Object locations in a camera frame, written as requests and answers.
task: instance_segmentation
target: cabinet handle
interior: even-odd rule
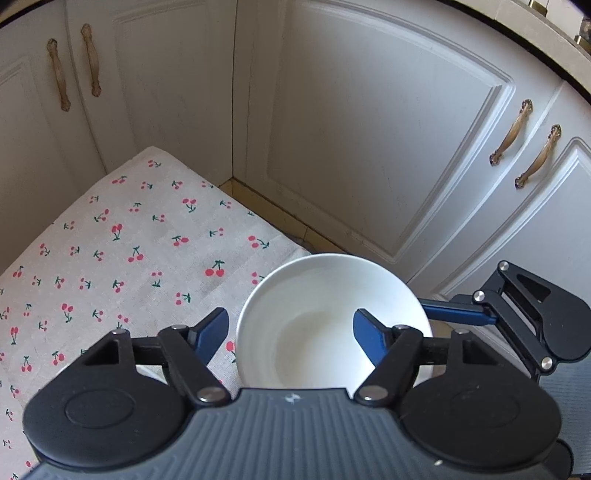
[[[503,153],[515,141],[521,128],[525,124],[525,120],[527,119],[528,115],[531,113],[533,109],[534,104],[531,100],[527,99],[521,102],[521,110],[519,110],[519,115],[517,116],[517,119],[515,120],[515,122],[513,122],[513,125],[511,125],[511,128],[507,132],[507,135],[501,142],[501,146],[497,148],[495,152],[489,157],[491,165],[498,165],[498,163],[501,161]]]
[[[86,43],[86,52],[88,54],[88,63],[90,64],[90,76],[92,77],[92,95],[98,97],[102,92],[99,83],[99,56],[96,53],[95,45],[92,43],[92,30],[90,25],[82,25],[82,38]]]
[[[515,179],[515,188],[516,189],[522,189],[523,186],[525,185],[525,182],[527,181],[527,179],[540,169],[540,167],[544,164],[544,162],[548,158],[548,155],[550,155],[552,147],[554,146],[554,144],[560,138],[561,135],[562,135],[562,128],[560,128],[560,125],[552,125],[552,130],[550,130],[550,135],[548,135],[548,140],[546,141],[546,144],[544,145],[544,147],[542,148],[542,150],[540,151],[538,156],[535,158],[534,162],[530,165],[530,167],[525,172],[523,172],[521,175],[519,175]]]
[[[66,93],[66,77],[61,68],[60,58],[57,56],[57,41],[53,38],[50,38],[47,42],[47,51],[51,57],[53,72],[56,74],[57,89],[60,92],[61,109],[67,112],[70,110],[70,101],[68,100],[68,94]]]

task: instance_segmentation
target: floor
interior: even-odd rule
[[[312,253],[347,253],[318,232],[302,223],[277,205],[259,195],[236,179],[230,179],[220,185],[220,189],[230,197],[235,198],[259,217],[264,218],[278,230],[290,237],[306,250]],[[433,336],[449,338],[452,329],[444,322],[429,320]],[[440,375],[444,367],[435,367],[435,374]]]

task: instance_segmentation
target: countertop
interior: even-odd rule
[[[48,0],[17,0],[0,14],[0,25]],[[591,56],[543,15],[519,0],[439,0],[461,9],[514,40],[573,84],[591,103]]]

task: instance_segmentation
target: cherry print cloth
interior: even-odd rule
[[[0,276],[0,480],[36,463],[27,401],[111,329],[152,336],[226,308],[230,334],[209,368],[235,394],[242,305],[307,254],[158,148],[97,182]]]

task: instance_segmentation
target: silver rivet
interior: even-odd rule
[[[476,292],[474,292],[474,295],[472,296],[474,298],[474,300],[476,301],[482,301],[484,300],[484,292],[482,290],[477,290]]]
[[[388,396],[388,390],[379,385],[366,385],[359,390],[359,396],[366,401],[383,400]]]
[[[554,362],[549,356],[545,356],[540,363],[542,370],[550,370],[553,364]]]
[[[226,398],[226,392],[220,387],[205,387],[197,392],[197,398],[203,402],[211,403]]]

